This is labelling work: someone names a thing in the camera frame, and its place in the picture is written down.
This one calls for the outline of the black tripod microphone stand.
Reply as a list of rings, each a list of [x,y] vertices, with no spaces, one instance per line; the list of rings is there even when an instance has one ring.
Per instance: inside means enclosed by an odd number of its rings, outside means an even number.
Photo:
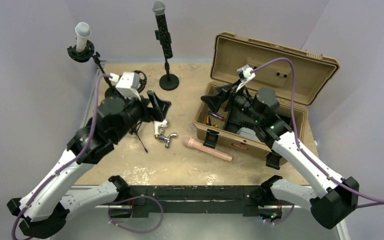
[[[140,94],[140,93],[145,89],[145,87],[146,87],[146,84],[147,84],[147,76],[146,76],[146,74],[145,74],[143,71],[141,71],[141,70],[134,70],[134,72],[135,72],[136,74],[138,74],[138,75],[143,75],[143,77],[144,77],[144,78],[140,78],[140,77],[139,77],[139,80],[138,80],[137,91],[138,91],[138,93]],[[140,138],[140,136],[139,136],[139,130],[140,130],[140,127],[141,127],[142,123],[143,123],[142,121],[138,122],[138,123],[137,123],[137,124],[130,130],[129,133],[130,133],[131,135],[132,135],[132,134],[135,134],[135,135],[136,135],[136,137],[138,138],[139,142],[140,142],[141,145],[143,146],[144,151],[145,151],[146,153],[148,153],[147,148],[145,147],[143,141],[141,140],[141,138]]]

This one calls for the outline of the pink rose-gold microphone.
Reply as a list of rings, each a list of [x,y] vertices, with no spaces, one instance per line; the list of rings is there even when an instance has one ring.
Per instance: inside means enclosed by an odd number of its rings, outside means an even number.
[[[196,139],[193,137],[185,137],[182,140],[183,144],[191,149],[196,149],[198,151],[201,151],[203,153],[209,154],[213,157],[216,157],[218,159],[221,159],[226,162],[231,162],[233,160],[233,157],[229,155],[228,153],[225,153],[223,151],[220,151],[218,149],[210,148],[207,146],[204,146],[200,142],[198,142]]]

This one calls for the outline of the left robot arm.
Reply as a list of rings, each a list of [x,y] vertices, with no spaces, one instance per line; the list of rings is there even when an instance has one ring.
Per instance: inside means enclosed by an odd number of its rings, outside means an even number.
[[[27,240],[47,239],[83,211],[102,204],[134,201],[130,186],[118,175],[82,194],[68,195],[68,191],[138,123],[164,120],[170,106],[170,101],[158,98],[152,90],[147,97],[96,101],[92,117],[68,142],[46,177],[26,196],[8,201],[9,211],[16,216],[11,237],[16,239],[16,231],[20,230]]]

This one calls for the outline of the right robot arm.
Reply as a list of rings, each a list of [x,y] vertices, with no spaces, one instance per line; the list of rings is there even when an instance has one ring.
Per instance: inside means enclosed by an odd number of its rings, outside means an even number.
[[[200,99],[213,112],[226,103],[228,108],[238,109],[253,120],[255,135],[271,150],[266,158],[284,158],[310,185],[304,187],[280,176],[271,177],[261,185],[260,205],[285,200],[310,211],[326,229],[334,228],[357,208],[360,189],[357,180],[351,176],[344,178],[306,148],[293,128],[278,116],[280,103],[272,89],[261,88],[254,97],[232,84],[217,90],[216,94],[204,95]]]

